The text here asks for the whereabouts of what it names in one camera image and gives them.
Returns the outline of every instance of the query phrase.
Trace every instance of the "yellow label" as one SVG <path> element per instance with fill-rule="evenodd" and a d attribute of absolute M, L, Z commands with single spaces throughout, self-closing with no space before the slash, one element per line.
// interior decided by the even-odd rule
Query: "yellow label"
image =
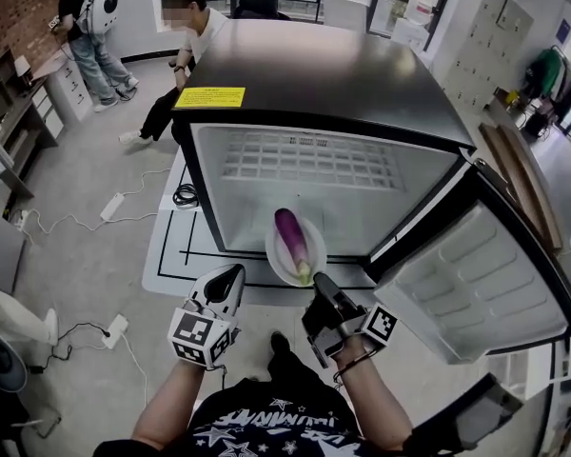
<path fill-rule="evenodd" d="M 245 88 L 184 88 L 175 108 L 240 107 L 245 93 Z"/>

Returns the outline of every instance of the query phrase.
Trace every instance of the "sneaker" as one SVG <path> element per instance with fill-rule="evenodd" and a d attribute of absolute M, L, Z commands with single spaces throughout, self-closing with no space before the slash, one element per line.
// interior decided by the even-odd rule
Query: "sneaker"
<path fill-rule="evenodd" d="M 139 130 L 134 130 L 132 132 L 125 132 L 118 136 L 118 140 L 121 144 L 128 146 L 129 144 L 136 144 L 138 146 L 147 146 L 152 142 L 152 137 L 147 139 L 142 137 L 142 132 Z"/>
<path fill-rule="evenodd" d="M 135 76 L 131 76 L 125 83 L 125 93 L 129 93 L 133 89 L 136 89 L 139 84 L 140 80 L 138 80 Z"/>
<path fill-rule="evenodd" d="M 281 331 L 274 331 L 270 334 L 270 348 L 273 354 L 278 352 L 289 352 L 289 342 Z"/>
<path fill-rule="evenodd" d="M 93 109 L 95 110 L 95 113 L 99 113 L 101 111 L 111 109 L 115 105 L 118 105 L 118 100 L 116 98 L 114 99 L 114 101 L 112 103 L 108 103 L 108 104 L 98 103 L 97 105 L 95 105 L 93 107 Z"/>

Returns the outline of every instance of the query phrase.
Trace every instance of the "fridge door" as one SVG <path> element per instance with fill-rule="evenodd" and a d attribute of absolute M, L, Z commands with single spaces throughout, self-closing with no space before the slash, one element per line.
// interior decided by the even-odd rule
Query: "fridge door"
<path fill-rule="evenodd" d="M 467 163 L 374 254 L 377 298 L 448 364 L 571 336 L 571 286 L 503 180 Z"/>

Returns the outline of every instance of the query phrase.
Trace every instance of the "purple eggplant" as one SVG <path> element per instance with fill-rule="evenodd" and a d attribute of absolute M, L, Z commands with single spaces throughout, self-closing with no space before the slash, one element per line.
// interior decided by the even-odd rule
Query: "purple eggplant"
<path fill-rule="evenodd" d="M 275 211 L 275 227 L 292 256 L 298 279 L 303 286 L 307 286 L 310 283 L 311 266 L 308 263 L 305 235 L 296 215 L 288 209 L 278 209 Z"/>

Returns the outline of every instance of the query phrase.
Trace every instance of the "white plate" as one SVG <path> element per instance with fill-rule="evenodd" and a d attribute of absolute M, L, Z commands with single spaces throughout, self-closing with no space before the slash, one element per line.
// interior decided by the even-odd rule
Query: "white plate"
<path fill-rule="evenodd" d="M 311 266 L 310 283 L 307 286 L 311 286 L 313 284 L 313 276 L 318 272 L 325 271 L 327 264 L 324 237 L 322 237 L 322 234 L 308 220 L 302 217 L 296 218 L 305 236 L 308 263 Z M 289 254 L 286 243 L 279 234 L 275 224 L 273 224 L 273 228 L 266 234 L 265 248 L 268 263 L 275 273 L 289 285 L 303 288 L 304 286 L 298 279 L 292 256 Z"/>

